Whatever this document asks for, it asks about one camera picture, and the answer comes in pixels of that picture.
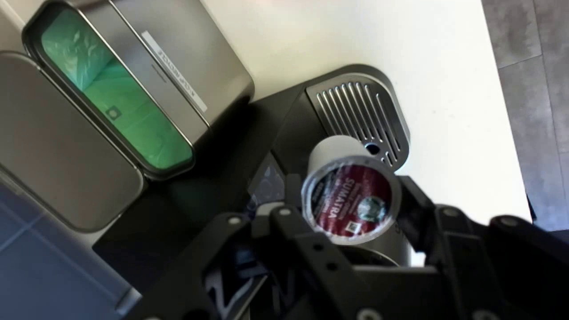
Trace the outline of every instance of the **white countertop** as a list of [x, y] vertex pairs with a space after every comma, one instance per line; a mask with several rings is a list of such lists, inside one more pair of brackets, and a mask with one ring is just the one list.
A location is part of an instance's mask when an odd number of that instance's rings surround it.
[[203, 0], [251, 71], [256, 98], [345, 64], [395, 86], [409, 174], [438, 203], [530, 221], [480, 0]]

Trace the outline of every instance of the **metal grate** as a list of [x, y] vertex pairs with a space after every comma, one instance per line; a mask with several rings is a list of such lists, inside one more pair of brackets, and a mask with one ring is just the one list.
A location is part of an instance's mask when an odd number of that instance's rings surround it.
[[315, 94], [317, 109], [331, 134], [358, 137], [377, 148], [390, 167], [400, 167], [402, 144], [397, 139], [379, 84], [343, 82]]

